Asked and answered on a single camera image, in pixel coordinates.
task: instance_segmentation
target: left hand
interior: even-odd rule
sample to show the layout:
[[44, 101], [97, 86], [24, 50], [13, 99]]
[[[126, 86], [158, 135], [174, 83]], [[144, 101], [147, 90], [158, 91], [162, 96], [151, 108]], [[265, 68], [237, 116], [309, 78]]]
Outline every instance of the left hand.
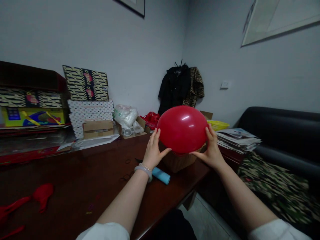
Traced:
[[160, 152], [159, 137], [160, 129], [155, 128], [153, 134], [150, 136], [146, 153], [144, 154], [142, 161], [142, 164], [150, 168], [150, 170], [153, 170], [159, 164], [161, 159], [172, 150], [171, 148], [167, 148], [166, 150]]

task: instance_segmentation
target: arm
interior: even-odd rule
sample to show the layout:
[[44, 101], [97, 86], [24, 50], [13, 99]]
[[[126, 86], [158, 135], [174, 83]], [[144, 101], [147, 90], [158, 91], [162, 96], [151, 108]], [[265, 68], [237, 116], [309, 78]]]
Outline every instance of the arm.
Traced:
[[220, 176], [230, 201], [246, 230], [252, 230], [278, 217], [246, 186], [238, 175], [224, 161], [218, 148], [218, 138], [211, 125], [206, 128], [208, 149], [205, 153], [192, 152], [211, 166]]
[[[163, 152], [159, 151], [160, 129], [155, 129], [150, 136], [146, 153], [142, 164], [150, 169], [154, 169], [160, 160], [171, 151], [167, 148]], [[140, 203], [146, 188], [149, 176], [143, 170], [137, 170], [117, 197], [103, 212], [97, 223], [116, 222], [122, 225], [131, 234], [136, 220]]]

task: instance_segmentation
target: light switch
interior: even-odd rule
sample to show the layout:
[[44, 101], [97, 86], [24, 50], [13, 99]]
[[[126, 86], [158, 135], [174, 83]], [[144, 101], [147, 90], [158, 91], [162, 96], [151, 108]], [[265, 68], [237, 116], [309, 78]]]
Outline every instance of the light switch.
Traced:
[[220, 89], [228, 89], [230, 87], [230, 82], [228, 81], [223, 81], [221, 84]]

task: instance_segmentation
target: picture frame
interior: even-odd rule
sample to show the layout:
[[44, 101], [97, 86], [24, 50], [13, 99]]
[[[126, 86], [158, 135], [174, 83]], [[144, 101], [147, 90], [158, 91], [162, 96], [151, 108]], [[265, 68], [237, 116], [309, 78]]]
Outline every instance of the picture frame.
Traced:
[[122, 6], [129, 9], [131, 12], [137, 14], [144, 19], [145, 16], [145, 0], [114, 0]]
[[242, 46], [297, 31], [320, 21], [316, 0], [255, 0], [243, 31]]

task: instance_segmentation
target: leather sofa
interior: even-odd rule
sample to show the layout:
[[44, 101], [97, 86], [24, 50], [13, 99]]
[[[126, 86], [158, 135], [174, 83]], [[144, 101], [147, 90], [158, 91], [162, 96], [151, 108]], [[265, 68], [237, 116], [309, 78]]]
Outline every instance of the leather sofa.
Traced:
[[[237, 127], [262, 139], [262, 144], [255, 152], [265, 161], [308, 179], [309, 191], [318, 196], [319, 200], [319, 113], [249, 107], [241, 116]], [[214, 208], [239, 237], [246, 239], [247, 233], [225, 192], [221, 194]], [[314, 237], [320, 236], [319, 225], [294, 227]]]

